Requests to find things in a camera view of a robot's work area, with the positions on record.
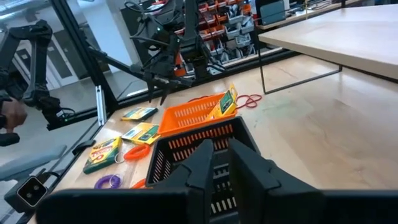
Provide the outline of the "orange container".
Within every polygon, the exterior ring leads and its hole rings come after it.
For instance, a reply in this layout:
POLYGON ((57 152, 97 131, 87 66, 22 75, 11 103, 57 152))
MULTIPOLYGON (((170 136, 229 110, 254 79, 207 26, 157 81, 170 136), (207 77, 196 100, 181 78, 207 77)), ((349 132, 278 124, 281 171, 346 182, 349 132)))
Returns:
POLYGON ((184 62, 182 60, 180 53, 176 54, 174 73, 175 73, 176 77, 182 77, 187 74, 187 71, 185 69, 184 62))

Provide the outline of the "purple coil wristband keychain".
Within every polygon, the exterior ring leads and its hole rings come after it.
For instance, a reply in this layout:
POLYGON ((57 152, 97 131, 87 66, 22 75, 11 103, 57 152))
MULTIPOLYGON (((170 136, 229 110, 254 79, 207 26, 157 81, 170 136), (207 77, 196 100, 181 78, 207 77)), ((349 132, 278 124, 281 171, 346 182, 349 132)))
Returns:
POLYGON ((118 174, 106 175, 98 179, 95 189, 118 189, 123 183, 123 178, 118 174))

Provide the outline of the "Crayola crayon box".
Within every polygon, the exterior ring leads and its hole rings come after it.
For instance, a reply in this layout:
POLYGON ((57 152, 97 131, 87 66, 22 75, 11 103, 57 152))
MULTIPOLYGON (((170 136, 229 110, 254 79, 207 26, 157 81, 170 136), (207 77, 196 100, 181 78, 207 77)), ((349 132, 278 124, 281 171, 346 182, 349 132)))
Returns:
POLYGON ((90 174, 114 164, 121 144, 122 139, 118 136, 93 146, 83 167, 83 173, 90 174))
POLYGON ((158 129, 158 124, 139 123, 137 126, 123 134, 121 138, 135 145, 152 145, 156 140, 158 140, 158 138, 160 138, 158 129))
POLYGON ((159 110, 151 107, 137 107, 121 117, 122 121, 145 121, 155 115, 159 110))
POLYGON ((210 111, 206 120, 221 119, 236 114, 236 100, 238 92, 233 84, 230 84, 228 90, 218 100, 217 104, 210 111))

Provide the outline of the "orange plastic basket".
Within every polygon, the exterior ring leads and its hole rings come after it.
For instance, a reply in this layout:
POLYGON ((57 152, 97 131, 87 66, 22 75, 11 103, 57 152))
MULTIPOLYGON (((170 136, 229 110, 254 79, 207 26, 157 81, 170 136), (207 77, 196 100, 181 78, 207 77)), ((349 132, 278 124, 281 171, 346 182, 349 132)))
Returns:
POLYGON ((167 108, 159 124, 158 133, 165 137, 200 128, 211 123, 233 118, 236 114, 221 119, 206 120, 206 117, 222 97, 223 93, 200 100, 186 102, 167 108))

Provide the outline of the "black table edge clamp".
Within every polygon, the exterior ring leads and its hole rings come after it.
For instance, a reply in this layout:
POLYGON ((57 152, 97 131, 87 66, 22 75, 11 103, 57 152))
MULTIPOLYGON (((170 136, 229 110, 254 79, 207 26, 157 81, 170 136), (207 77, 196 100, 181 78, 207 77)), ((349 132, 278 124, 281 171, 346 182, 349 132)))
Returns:
POLYGON ((74 156, 82 153, 86 148, 93 146, 96 143, 96 141, 94 139, 90 139, 84 142, 79 143, 79 145, 77 145, 73 150, 72 150, 72 154, 74 156))

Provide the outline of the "silver aluminium bracket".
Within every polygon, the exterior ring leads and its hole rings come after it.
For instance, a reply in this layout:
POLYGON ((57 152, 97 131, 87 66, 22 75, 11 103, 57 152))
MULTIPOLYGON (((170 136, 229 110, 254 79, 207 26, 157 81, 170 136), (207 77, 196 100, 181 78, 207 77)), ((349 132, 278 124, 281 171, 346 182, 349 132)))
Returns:
POLYGON ((107 121, 104 93, 101 85, 95 86, 98 126, 104 126, 107 121))

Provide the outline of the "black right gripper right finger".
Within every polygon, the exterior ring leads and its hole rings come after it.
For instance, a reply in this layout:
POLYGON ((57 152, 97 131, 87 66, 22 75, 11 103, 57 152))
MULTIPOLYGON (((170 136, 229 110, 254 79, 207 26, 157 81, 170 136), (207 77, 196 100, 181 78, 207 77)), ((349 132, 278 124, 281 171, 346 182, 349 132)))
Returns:
POLYGON ((229 140, 229 180, 242 224, 319 224, 320 190, 290 175, 242 142, 229 140))

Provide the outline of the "grey-blue case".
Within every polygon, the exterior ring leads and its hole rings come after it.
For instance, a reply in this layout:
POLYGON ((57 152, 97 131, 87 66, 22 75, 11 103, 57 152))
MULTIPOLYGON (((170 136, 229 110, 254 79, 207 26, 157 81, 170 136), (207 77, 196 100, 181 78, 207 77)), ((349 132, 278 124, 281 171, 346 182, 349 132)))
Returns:
POLYGON ((260 22, 264 26, 283 21, 286 18, 284 0, 265 0, 259 10, 260 22))

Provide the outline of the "wooden riser shelf black legs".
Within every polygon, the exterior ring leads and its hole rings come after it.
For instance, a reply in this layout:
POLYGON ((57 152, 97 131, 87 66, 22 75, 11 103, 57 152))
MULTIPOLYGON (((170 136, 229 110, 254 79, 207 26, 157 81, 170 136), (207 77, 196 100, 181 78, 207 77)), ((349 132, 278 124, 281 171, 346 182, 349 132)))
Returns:
POLYGON ((398 83, 398 4, 342 7, 258 36, 267 44, 398 83))

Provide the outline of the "person's hand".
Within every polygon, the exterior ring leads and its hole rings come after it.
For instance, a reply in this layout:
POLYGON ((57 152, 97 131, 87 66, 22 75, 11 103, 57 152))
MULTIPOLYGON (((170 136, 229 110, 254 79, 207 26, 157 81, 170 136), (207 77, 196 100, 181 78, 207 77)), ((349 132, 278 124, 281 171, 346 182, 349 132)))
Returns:
POLYGON ((5 129, 7 133, 13 133, 14 128, 23 125, 27 118, 24 104, 15 98, 3 101, 0 114, 6 117, 5 129))

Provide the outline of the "parts bin rack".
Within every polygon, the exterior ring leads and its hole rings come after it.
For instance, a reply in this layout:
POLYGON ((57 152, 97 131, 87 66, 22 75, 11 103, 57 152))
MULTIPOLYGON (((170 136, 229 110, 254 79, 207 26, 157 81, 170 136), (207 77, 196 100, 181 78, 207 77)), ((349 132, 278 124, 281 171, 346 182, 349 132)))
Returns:
POLYGON ((180 55, 185 77, 226 71, 228 63, 253 55, 251 0, 183 0, 187 22, 175 33, 183 40, 180 55))

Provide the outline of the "black plastic basket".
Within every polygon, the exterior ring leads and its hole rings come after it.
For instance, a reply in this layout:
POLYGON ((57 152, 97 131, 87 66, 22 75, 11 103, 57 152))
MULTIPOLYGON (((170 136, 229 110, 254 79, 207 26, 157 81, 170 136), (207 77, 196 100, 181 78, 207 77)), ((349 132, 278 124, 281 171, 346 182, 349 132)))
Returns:
POLYGON ((257 154, 261 153, 240 116, 160 138, 154 145, 145 186, 153 187, 167 179, 205 139, 211 139, 214 147, 210 224, 239 224, 229 181, 228 141, 237 139, 257 154))

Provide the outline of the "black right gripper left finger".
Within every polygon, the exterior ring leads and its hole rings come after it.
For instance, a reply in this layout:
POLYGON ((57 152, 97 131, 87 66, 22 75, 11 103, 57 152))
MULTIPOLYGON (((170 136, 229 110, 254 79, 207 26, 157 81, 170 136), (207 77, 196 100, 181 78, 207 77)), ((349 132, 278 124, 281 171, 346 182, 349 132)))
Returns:
POLYGON ((213 183, 213 143, 204 140, 155 189, 161 192, 157 224, 209 224, 213 183))

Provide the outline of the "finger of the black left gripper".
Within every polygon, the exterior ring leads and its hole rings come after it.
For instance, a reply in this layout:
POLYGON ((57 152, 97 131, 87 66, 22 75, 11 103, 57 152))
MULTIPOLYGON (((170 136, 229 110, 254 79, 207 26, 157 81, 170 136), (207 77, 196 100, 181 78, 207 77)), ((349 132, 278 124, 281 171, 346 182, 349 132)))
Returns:
POLYGON ((172 93, 173 89, 174 89, 174 87, 172 87, 172 86, 165 87, 165 88, 163 89, 163 91, 162 91, 162 96, 161 96, 161 99, 160 99, 160 106, 162 106, 162 105, 164 104, 164 102, 165 102, 167 96, 168 96, 170 93, 172 93))
POLYGON ((155 85, 154 85, 153 79, 146 81, 146 83, 147 83, 149 103, 150 103, 153 99, 153 92, 154 92, 155 85))

